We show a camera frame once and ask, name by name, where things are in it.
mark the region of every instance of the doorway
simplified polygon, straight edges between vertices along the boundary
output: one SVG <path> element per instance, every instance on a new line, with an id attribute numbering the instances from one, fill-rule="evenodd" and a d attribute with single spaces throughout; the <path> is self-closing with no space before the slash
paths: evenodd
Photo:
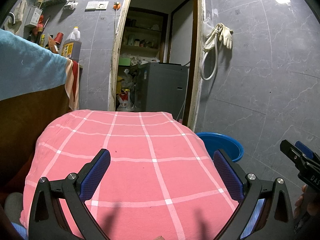
<path id="1" fill-rule="evenodd" d="M 110 69 L 110 111 L 169 112 L 194 129 L 203 3 L 124 0 Z"/>

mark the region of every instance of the brown packet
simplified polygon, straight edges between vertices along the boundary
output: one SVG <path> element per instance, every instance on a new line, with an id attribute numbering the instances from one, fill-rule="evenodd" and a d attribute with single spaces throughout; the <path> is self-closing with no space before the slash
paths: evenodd
<path id="1" fill-rule="evenodd" d="M 59 54 L 58 47 L 56 45 L 56 42 L 51 38 L 50 35 L 48 35 L 48 43 L 49 43 L 49 49 L 52 53 Z"/>

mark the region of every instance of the wooden shelf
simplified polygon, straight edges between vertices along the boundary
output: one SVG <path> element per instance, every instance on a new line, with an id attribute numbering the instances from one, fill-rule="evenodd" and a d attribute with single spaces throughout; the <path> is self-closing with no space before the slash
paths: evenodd
<path id="1" fill-rule="evenodd" d="M 155 31 L 155 30 L 138 28 L 138 27 L 124 27 L 124 29 L 126 31 L 132 32 L 132 33 L 145 33 L 145 34 L 151 34 L 151 35 L 159 35 L 159 34 L 161 34 L 161 31 Z"/>
<path id="2" fill-rule="evenodd" d="M 138 46 L 132 46 L 132 45 L 121 45 L 121 49 L 135 50 L 137 52 L 147 52 L 147 53 L 154 53 L 154 54 L 157 54 L 159 52 L 159 49 L 138 47 Z"/>

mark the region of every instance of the pink checkered tablecloth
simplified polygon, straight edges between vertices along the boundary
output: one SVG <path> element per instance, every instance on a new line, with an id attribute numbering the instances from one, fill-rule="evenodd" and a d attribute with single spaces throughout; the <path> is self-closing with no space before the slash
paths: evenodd
<path id="1" fill-rule="evenodd" d="M 40 177 L 64 179 L 101 148 L 111 164 L 86 205 L 112 240 L 214 239 L 237 202 L 204 143 L 171 114 L 79 110 L 54 120 L 36 143 L 20 221 L 27 228 Z M 81 236 L 64 200 L 74 234 Z"/>

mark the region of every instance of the blue gripper pad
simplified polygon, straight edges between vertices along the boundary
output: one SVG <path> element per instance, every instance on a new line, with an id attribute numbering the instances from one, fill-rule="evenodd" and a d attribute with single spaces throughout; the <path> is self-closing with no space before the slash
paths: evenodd
<path id="1" fill-rule="evenodd" d="M 311 151 L 301 141 L 297 141 L 294 146 L 297 147 L 300 151 L 302 151 L 309 159 L 313 159 L 313 151 Z"/>
<path id="2" fill-rule="evenodd" d="M 110 161 L 110 152 L 105 150 L 82 181 L 79 197 L 83 203 L 92 198 L 100 181 L 102 180 L 103 175 L 106 173 L 107 168 L 110 165 Z"/>
<path id="3" fill-rule="evenodd" d="M 241 202 L 244 199 L 243 185 L 219 150 L 213 154 L 213 163 L 231 198 Z"/>

